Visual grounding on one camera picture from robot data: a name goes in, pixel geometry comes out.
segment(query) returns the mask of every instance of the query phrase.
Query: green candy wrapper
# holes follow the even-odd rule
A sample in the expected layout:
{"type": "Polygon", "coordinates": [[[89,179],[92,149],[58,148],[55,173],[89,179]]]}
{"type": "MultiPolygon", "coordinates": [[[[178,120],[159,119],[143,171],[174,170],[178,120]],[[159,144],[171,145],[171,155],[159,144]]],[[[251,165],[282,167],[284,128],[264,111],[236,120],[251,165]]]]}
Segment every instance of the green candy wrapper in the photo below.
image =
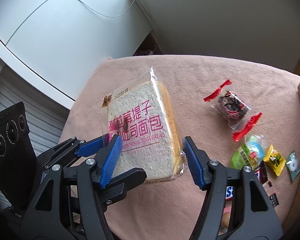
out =
{"type": "Polygon", "coordinates": [[[288,167],[292,180],[295,180],[295,178],[300,173],[300,164],[298,162],[295,151],[290,153],[289,157],[287,158],[286,165],[288,167]]]}
{"type": "Polygon", "coordinates": [[[262,162],[265,155],[262,145],[265,144],[264,136],[251,135],[250,139],[242,144],[230,160],[230,168],[240,170],[249,166],[255,170],[262,162]]]}

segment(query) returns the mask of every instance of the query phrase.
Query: yellow candy wrapper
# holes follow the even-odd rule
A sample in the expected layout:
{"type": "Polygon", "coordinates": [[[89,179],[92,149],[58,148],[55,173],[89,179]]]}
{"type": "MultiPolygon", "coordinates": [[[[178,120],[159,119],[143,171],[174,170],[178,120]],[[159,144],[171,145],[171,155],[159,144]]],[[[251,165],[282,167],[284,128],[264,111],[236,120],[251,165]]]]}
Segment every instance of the yellow candy wrapper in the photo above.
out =
{"type": "Polygon", "coordinates": [[[281,156],[281,154],[274,149],[273,145],[268,148],[263,161],[266,162],[277,176],[280,176],[284,165],[286,164],[286,159],[281,156]]]}

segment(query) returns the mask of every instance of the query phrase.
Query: pink blanket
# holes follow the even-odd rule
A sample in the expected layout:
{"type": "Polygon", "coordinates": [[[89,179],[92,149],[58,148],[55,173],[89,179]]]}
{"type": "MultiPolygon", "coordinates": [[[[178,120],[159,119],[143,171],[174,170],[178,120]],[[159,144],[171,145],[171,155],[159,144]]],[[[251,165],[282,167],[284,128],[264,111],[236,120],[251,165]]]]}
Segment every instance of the pink blanket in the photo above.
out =
{"type": "MultiPolygon", "coordinates": [[[[267,65],[218,57],[165,55],[106,60],[74,103],[60,141],[72,136],[85,140],[100,136],[104,96],[151,66],[171,95],[183,135],[191,136],[210,158],[228,166],[240,145],[232,141],[227,122],[202,100],[229,78],[235,92],[263,112],[252,132],[268,135],[283,157],[295,150],[300,161],[300,77],[267,65]]],[[[280,203],[275,210],[283,223],[299,178],[291,182],[286,167],[280,177],[270,169],[268,175],[280,203]]],[[[109,206],[105,216],[122,240],[184,240],[194,228],[204,197],[187,171],[174,181],[129,191],[123,201],[109,206]]]]}

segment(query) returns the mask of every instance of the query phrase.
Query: white cable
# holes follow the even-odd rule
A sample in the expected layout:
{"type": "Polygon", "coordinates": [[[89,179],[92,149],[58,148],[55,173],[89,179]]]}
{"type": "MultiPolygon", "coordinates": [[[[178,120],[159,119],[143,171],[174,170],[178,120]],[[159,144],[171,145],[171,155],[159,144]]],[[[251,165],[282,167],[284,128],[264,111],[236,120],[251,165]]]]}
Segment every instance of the white cable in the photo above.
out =
{"type": "Polygon", "coordinates": [[[83,3],[85,6],[87,6],[89,9],[91,9],[92,11],[94,11],[94,12],[97,13],[97,14],[100,14],[100,15],[105,16],[105,17],[108,17],[108,18],[117,18],[117,17],[120,17],[120,16],[124,15],[124,14],[130,9],[131,5],[134,3],[135,0],[133,0],[132,4],[130,4],[129,8],[128,8],[124,13],[122,13],[122,14],[120,14],[120,15],[117,15],[117,16],[108,16],[108,15],[104,15],[104,14],[99,13],[99,12],[97,12],[96,10],[92,9],[92,8],[91,8],[88,4],[86,4],[85,2],[83,2],[83,1],[81,1],[81,0],[78,0],[78,1],[81,2],[81,3],[83,3]]]}

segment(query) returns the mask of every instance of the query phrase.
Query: metal screw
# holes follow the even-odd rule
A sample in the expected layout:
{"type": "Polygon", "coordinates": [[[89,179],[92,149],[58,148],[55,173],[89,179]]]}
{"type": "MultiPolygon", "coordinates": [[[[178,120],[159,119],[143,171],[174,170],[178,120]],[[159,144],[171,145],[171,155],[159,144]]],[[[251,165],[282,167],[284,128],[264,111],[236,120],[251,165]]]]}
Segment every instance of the metal screw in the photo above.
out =
{"type": "Polygon", "coordinates": [[[83,226],[77,226],[75,228],[75,231],[80,234],[80,235],[84,235],[84,229],[83,229],[83,226]]]}
{"type": "Polygon", "coordinates": [[[249,166],[244,166],[244,167],[243,167],[243,170],[244,170],[245,172],[251,172],[251,168],[250,168],[249,166]]]}
{"type": "Polygon", "coordinates": [[[88,165],[92,165],[93,163],[95,163],[96,161],[95,161],[95,159],[93,159],[93,158],[90,158],[90,159],[88,159],[88,160],[86,160],[86,163],[88,164],[88,165]]]}
{"type": "Polygon", "coordinates": [[[219,164],[217,160],[210,160],[209,163],[213,166],[217,166],[219,164]]]}
{"type": "Polygon", "coordinates": [[[53,171],[58,171],[60,169],[60,165],[59,164],[55,164],[52,166],[52,170],[53,171]]]}

